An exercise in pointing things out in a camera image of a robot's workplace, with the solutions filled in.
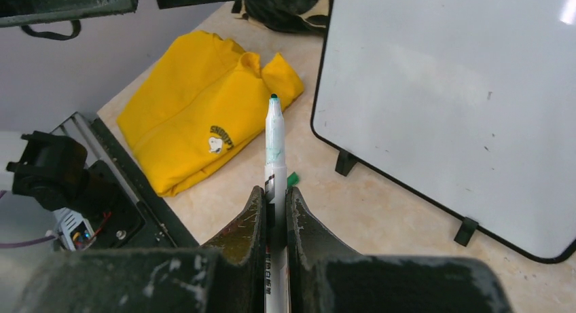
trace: scuffed black surface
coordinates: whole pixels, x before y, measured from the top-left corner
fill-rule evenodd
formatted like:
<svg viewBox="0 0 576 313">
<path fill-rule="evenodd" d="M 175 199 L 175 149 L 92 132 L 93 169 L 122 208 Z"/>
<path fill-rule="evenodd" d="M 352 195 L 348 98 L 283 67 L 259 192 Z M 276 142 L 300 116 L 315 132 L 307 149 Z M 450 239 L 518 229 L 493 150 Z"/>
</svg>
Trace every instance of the scuffed black surface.
<svg viewBox="0 0 576 313">
<path fill-rule="evenodd" d="M 254 187 L 241 214 L 200 248 L 53 255 L 14 311 L 263 312 L 263 200 L 262 188 Z"/>
<path fill-rule="evenodd" d="M 478 260 L 363 256 L 312 215 L 298 188 L 286 205 L 292 312 L 511 312 Z"/>
<path fill-rule="evenodd" d="M 138 0 L 0 0 L 0 27 L 136 11 Z"/>
<path fill-rule="evenodd" d="M 496 276 L 473 259 L 365 257 L 324 268 L 332 312 L 511 312 Z"/>
</svg>

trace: whiteboard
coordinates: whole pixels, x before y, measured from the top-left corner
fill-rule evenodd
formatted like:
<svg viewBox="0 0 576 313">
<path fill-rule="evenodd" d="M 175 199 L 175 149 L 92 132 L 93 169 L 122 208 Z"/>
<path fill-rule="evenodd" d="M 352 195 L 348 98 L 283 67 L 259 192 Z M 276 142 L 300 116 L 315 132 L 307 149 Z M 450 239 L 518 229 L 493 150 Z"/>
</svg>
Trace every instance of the whiteboard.
<svg viewBox="0 0 576 313">
<path fill-rule="evenodd" d="M 576 0 L 334 0 L 312 129 L 528 257 L 569 255 L 575 23 Z"/>
</svg>

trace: strap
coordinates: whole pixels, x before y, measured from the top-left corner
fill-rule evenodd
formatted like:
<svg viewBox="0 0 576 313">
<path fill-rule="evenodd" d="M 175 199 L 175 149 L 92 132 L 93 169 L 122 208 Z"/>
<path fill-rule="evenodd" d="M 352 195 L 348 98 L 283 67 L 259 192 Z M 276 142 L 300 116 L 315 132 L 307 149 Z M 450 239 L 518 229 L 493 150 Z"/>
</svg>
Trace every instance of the strap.
<svg viewBox="0 0 576 313">
<path fill-rule="evenodd" d="M 34 31 L 29 25 L 21 26 L 20 28 L 28 36 L 64 41 L 78 37 L 80 31 L 82 30 L 80 20 L 72 20 L 70 23 L 72 24 L 72 34 L 69 36 L 61 35 L 60 33 L 53 33 L 51 31 Z"/>
</svg>

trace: black bracket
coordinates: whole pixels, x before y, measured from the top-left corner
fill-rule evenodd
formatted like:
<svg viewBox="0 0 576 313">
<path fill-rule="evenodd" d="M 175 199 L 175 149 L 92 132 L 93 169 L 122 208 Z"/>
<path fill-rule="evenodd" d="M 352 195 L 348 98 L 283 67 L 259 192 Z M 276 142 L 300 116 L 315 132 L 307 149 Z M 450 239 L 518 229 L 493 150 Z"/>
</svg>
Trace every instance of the black bracket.
<svg viewBox="0 0 576 313">
<path fill-rule="evenodd" d="M 348 176 L 352 167 L 358 162 L 358 158 L 353 154 L 341 149 L 336 161 L 336 172 L 342 176 Z"/>
<path fill-rule="evenodd" d="M 467 246 L 476 228 L 478 228 L 478 222 L 465 217 L 464 220 L 462 220 L 460 229 L 458 229 L 458 233 L 456 233 L 456 237 L 454 237 L 454 241 L 462 246 Z"/>
</svg>

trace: marble table surface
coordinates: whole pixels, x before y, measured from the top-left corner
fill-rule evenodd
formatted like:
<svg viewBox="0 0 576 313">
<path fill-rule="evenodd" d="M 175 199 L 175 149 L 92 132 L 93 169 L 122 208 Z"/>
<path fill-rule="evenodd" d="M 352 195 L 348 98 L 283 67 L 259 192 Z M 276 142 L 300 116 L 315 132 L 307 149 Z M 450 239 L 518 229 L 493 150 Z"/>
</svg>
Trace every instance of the marble table surface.
<svg viewBox="0 0 576 313">
<path fill-rule="evenodd" d="M 312 213 L 335 235 L 365 254 L 475 257 L 500 278 L 516 312 L 576 312 L 576 255 L 563 263 L 540 264 L 479 232 L 463 247 L 452 240 L 460 221 L 434 205 L 361 164 L 347 177 L 336 173 L 338 152 L 310 129 L 322 39 L 268 31 L 233 18 L 231 7 L 224 4 L 197 29 L 260 53 L 263 65 L 281 52 L 298 72 L 306 89 L 285 112 L 287 165 L 289 173 L 300 175 L 298 187 Z M 125 148 L 115 119 L 150 71 L 98 112 Z M 263 186 L 263 169 L 264 133 L 214 175 L 165 200 L 202 244 L 240 212 L 252 186 Z"/>
</svg>

